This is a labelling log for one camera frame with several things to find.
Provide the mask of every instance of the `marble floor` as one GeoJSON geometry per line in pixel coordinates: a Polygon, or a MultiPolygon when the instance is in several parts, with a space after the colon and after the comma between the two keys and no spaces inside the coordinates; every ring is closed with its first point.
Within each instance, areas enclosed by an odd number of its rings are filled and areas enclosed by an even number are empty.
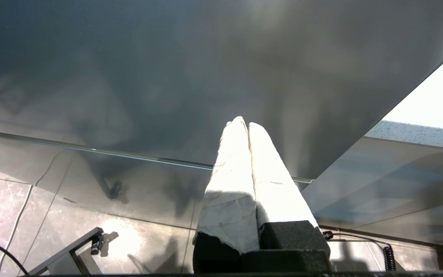
{"type": "MultiPolygon", "coordinates": [[[[97,175],[83,156],[61,149],[49,150],[46,155],[40,160],[46,160],[47,164],[35,163],[40,173],[37,169],[32,169],[36,172],[32,175],[0,171],[0,245],[3,247],[8,243],[30,183],[37,184],[32,186],[9,246],[9,251],[27,270],[93,228],[101,227],[106,233],[107,249],[96,256],[90,256],[88,247],[79,251],[92,274],[192,272],[193,228],[197,225],[209,172],[178,172],[167,165],[134,164],[132,170],[117,174],[123,182],[123,196],[110,200],[97,185],[97,175]]],[[[335,250],[331,262],[336,270],[381,270],[383,267],[382,253],[373,245],[334,244],[332,249],[335,250]],[[353,257],[370,264],[360,268],[343,266],[341,253],[350,247],[353,257]]],[[[401,269],[438,269],[437,253],[431,247],[398,243],[395,251],[401,269]]],[[[5,258],[0,276],[19,274],[18,267],[5,258]]]]}

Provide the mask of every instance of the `white cable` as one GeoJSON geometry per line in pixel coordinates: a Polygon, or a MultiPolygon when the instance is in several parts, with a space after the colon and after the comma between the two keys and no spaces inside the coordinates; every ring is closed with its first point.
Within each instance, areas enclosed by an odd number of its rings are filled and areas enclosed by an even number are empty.
{"type": "MultiPolygon", "coordinates": [[[[49,171],[49,169],[51,168],[51,165],[54,163],[54,160],[56,160],[57,156],[59,156],[61,153],[65,152],[65,150],[59,152],[58,154],[56,154],[56,156],[54,156],[54,158],[52,158],[51,163],[49,163],[49,166],[47,167],[47,169],[45,170],[44,174],[42,174],[42,176],[39,177],[39,179],[37,179],[37,181],[35,181],[35,185],[29,184],[29,188],[28,188],[28,192],[27,192],[27,196],[25,198],[25,201],[23,202],[22,208],[20,209],[20,211],[18,212],[18,216],[16,217],[16,221],[15,224],[13,225],[13,229],[11,230],[11,235],[9,236],[9,240],[8,243],[5,247],[6,250],[9,249],[9,245],[11,244],[11,241],[13,240],[13,237],[16,233],[16,228],[18,227],[18,222],[20,222],[20,217],[22,217],[23,211],[25,210],[25,207],[27,206],[28,200],[30,199],[30,193],[32,193],[32,188],[34,186],[37,186],[37,184],[42,180],[42,178],[47,174],[47,172],[49,171]]],[[[0,258],[0,273],[1,273],[1,267],[3,265],[3,260],[5,259],[6,254],[2,254],[1,258],[0,258]]]]}

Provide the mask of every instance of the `black cable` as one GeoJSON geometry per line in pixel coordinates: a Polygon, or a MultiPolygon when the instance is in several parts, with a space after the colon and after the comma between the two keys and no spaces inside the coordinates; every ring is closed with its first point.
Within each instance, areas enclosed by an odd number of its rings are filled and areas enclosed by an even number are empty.
{"type": "Polygon", "coordinates": [[[351,235],[351,234],[339,234],[344,235],[346,237],[358,238],[362,240],[369,240],[371,242],[375,242],[377,244],[386,244],[387,246],[382,249],[384,254],[384,264],[386,271],[396,271],[396,260],[394,259],[394,251],[392,250],[391,244],[388,242],[381,242],[380,240],[374,240],[367,237],[362,237],[361,235],[351,235]]]}
{"type": "Polygon", "coordinates": [[[0,247],[0,251],[2,251],[4,254],[6,254],[7,256],[10,257],[16,263],[16,265],[23,271],[23,274],[25,274],[25,276],[30,276],[30,274],[28,274],[27,270],[25,270],[23,265],[15,258],[15,256],[13,256],[10,252],[8,252],[3,247],[0,247]]]}

